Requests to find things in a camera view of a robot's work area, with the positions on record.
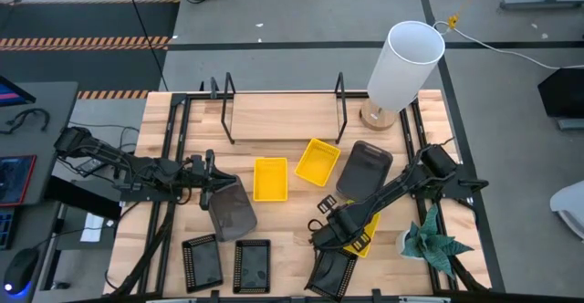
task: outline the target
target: black mouse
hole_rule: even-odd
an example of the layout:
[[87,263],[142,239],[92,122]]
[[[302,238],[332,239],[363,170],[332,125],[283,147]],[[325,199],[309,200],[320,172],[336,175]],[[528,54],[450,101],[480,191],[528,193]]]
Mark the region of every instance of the black mouse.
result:
[[10,295],[19,294],[25,290],[33,277],[37,261],[36,248],[25,248],[16,253],[4,274],[4,290]]

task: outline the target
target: white cylinder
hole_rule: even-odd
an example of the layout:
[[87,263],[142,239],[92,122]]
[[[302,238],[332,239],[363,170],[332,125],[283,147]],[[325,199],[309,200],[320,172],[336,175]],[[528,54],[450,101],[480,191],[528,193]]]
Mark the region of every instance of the white cylinder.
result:
[[393,26],[367,85],[370,99],[386,110],[407,107],[444,54],[444,48],[442,35],[431,26],[419,21]]

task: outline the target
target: white paper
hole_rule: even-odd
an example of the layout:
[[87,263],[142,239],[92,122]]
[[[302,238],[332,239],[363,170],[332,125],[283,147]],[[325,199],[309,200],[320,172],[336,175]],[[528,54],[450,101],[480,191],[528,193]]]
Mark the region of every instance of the white paper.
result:
[[94,214],[88,213],[85,218],[85,227],[91,229],[83,230],[81,234],[81,242],[86,243],[97,243],[101,238],[101,227],[103,226],[103,217],[95,216]]

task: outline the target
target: gray floor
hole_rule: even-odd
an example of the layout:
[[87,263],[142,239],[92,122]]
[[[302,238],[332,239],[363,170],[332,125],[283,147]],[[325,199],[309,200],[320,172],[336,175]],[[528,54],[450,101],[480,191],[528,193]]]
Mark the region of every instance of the gray floor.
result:
[[[430,1],[436,18],[445,19],[464,0]],[[584,34],[581,9],[510,13],[498,10],[498,3],[473,0],[459,28],[485,41],[570,41]],[[395,23],[423,19],[420,0],[209,0],[181,3],[173,43],[382,40]],[[462,40],[456,34],[445,39]],[[584,63],[584,51],[577,48],[520,52],[559,66]],[[362,89],[378,53],[375,48],[169,52],[164,76],[175,90],[197,89],[211,76],[221,83],[226,71],[238,89],[328,89],[343,71],[348,89]],[[449,50],[446,60],[477,172],[491,183],[485,206],[507,291],[584,298],[582,243],[548,208],[554,192],[582,180],[584,133],[559,132],[543,111],[537,84],[551,71],[486,50]],[[442,86],[434,71],[426,87]],[[143,101],[80,101],[73,119],[136,126],[142,110]],[[94,133],[112,143],[120,135],[119,130]],[[56,172],[70,177],[65,170]],[[96,297],[109,258],[108,252],[89,251],[64,256],[57,278],[72,281],[73,288],[40,293],[36,301]],[[81,277],[80,268],[96,272]]]

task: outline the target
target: potted plant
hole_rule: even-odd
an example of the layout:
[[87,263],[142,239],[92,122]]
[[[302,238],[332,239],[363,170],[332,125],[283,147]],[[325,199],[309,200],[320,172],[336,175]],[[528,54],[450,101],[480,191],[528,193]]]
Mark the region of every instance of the potted plant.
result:
[[438,207],[433,205],[422,227],[414,222],[409,230],[405,230],[398,236],[396,246],[398,253],[405,258],[425,259],[438,271],[444,271],[449,277],[454,277],[448,256],[455,256],[473,248],[454,240],[454,237],[438,235],[436,215]]

